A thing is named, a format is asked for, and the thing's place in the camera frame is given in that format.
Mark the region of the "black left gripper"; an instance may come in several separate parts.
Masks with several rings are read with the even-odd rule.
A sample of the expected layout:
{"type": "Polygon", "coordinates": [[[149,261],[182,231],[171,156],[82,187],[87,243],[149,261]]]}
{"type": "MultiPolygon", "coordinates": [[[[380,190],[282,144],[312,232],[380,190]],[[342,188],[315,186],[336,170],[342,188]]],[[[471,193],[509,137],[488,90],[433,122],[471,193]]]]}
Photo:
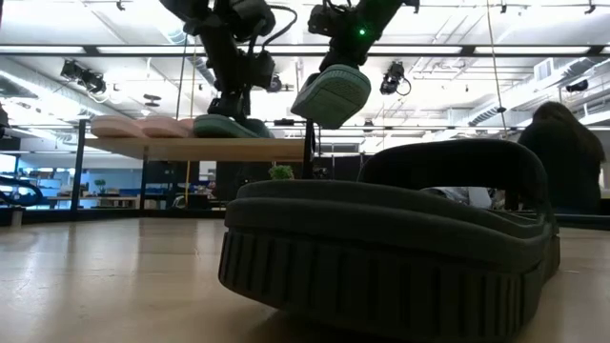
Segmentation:
{"type": "MultiPolygon", "coordinates": [[[[220,92],[208,107],[208,114],[218,114],[233,119],[241,117],[241,91],[250,79],[254,53],[241,49],[218,50],[213,54],[214,86],[220,92]]],[[[242,93],[242,114],[251,114],[251,94],[242,93]]]]}

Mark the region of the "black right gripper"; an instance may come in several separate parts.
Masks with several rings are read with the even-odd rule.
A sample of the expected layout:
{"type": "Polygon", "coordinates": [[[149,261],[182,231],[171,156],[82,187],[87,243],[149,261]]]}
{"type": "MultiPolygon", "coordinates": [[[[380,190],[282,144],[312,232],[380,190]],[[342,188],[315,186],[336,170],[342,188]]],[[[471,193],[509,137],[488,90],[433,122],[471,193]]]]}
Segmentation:
{"type": "Polygon", "coordinates": [[[335,21],[321,33],[331,38],[329,50],[318,68],[323,72],[334,65],[354,69],[362,66],[367,61],[369,49],[381,37],[382,29],[367,22],[335,21]]]}

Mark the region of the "dark green rubber slide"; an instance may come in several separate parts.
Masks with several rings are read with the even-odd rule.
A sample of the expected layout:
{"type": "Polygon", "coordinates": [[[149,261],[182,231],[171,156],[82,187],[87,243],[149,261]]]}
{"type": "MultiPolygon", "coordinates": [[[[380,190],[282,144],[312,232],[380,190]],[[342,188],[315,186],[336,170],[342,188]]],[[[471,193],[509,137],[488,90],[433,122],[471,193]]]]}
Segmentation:
{"type": "Polygon", "coordinates": [[[390,148],[357,181],[250,183],[225,225],[227,289],[411,342],[511,339],[560,261],[544,167],[495,139],[390,148]]]}

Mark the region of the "person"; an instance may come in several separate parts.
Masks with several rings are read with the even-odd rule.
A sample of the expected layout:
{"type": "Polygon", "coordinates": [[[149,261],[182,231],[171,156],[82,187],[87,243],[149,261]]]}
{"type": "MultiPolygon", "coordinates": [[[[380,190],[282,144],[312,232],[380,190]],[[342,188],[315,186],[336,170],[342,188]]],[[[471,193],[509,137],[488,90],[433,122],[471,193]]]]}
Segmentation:
{"type": "Polygon", "coordinates": [[[564,105],[545,102],[518,143],[542,163],[552,208],[559,213],[600,211],[600,167],[605,152],[600,140],[564,105]]]}

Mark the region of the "teal rubber slide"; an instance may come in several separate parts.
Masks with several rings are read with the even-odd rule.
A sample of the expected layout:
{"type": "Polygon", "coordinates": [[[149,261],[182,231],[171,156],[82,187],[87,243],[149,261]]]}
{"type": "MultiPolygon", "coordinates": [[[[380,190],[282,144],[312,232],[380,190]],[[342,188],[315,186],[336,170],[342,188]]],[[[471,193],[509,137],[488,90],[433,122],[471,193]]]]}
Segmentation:
{"type": "Polygon", "coordinates": [[[246,118],[242,123],[220,114],[204,114],[193,121],[193,135],[199,138],[274,138],[274,134],[258,119],[246,118]]]}
{"type": "Polygon", "coordinates": [[[371,83],[364,73],[332,65],[307,79],[291,113],[313,120],[324,130],[337,130],[366,105],[370,93],[371,83]]]}

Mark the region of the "wooden shelf with black frame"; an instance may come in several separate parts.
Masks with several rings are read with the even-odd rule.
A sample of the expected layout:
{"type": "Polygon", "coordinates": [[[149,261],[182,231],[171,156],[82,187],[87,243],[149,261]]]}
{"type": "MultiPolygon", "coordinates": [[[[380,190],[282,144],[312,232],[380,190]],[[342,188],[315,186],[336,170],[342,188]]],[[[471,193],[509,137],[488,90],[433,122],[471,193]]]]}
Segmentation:
{"type": "Polygon", "coordinates": [[[306,137],[285,138],[81,138],[86,147],[141,160],[302,162],[302,175],[313,176],[314,127],[306,124],[306,137]]]}

